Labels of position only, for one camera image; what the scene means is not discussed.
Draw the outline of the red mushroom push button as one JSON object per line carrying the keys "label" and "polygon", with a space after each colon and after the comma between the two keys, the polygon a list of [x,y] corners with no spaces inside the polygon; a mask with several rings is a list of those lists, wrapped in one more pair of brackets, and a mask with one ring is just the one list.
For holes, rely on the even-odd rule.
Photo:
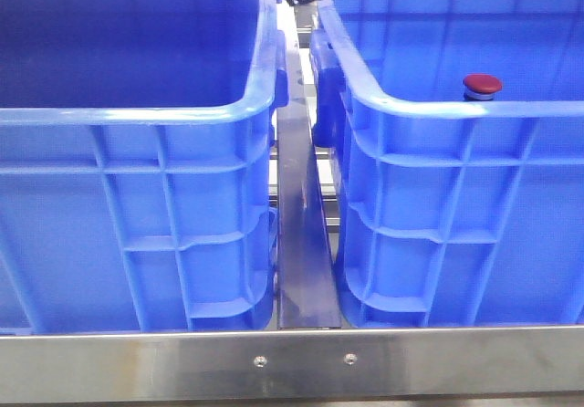
{"label": "red mushroom push button", "polygon": [[502,81],[485,73],[473,73],[463,79],[464,99],[468,101],[491,101],[503,89]]}

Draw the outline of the left blue plastic bin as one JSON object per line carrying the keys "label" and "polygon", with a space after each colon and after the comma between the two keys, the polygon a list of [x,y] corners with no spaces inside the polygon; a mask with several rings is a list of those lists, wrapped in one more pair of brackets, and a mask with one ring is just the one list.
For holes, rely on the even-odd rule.
{"label": "left blue plastic bin", "polygon": [[1,0],[1,331],[262,329],[276,0]]}

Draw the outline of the blue plastic bin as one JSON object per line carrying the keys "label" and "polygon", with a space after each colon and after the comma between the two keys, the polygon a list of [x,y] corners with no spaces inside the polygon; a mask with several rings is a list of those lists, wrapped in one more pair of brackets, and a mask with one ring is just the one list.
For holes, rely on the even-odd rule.
{"label": "blue plastic bin", "polygon": [[[311,60],[359,328],[583,320],[583,0],[323,0]],[[491,101],[463,79],[499,78]]]}
{"label": "blue plastic bin", "polygon": [[262,329],[276,0],[1,0],[1,331]]}

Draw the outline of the right blue plastic bin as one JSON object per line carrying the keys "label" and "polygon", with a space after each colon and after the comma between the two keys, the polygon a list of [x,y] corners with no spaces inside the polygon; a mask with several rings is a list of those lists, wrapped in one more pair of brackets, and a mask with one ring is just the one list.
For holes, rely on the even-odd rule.
{"label": "right blue plastic bin", "polygon": [[[583,320],[583,0],[323,0],[311,60],[359,328]],[[499,78],[491,101],[463,79]]]}

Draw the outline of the steel divider rail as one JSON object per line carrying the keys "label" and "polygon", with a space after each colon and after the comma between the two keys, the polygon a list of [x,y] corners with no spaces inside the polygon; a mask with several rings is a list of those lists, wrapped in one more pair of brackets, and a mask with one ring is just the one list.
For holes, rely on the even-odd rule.
{"label": "steel divider rail", "polygon": [[277,111],[278,327],[339,329],[328,229],[311,135],[294,9],[277,7],[289,102]]}

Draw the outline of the steel front rail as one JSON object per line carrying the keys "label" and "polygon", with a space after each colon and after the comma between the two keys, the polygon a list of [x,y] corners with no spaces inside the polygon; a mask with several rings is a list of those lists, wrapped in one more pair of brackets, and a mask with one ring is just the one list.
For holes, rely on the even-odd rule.
{"label": "steel front rail", "polygon": [[582,393],[580,326],[1,340],[4,403]]}

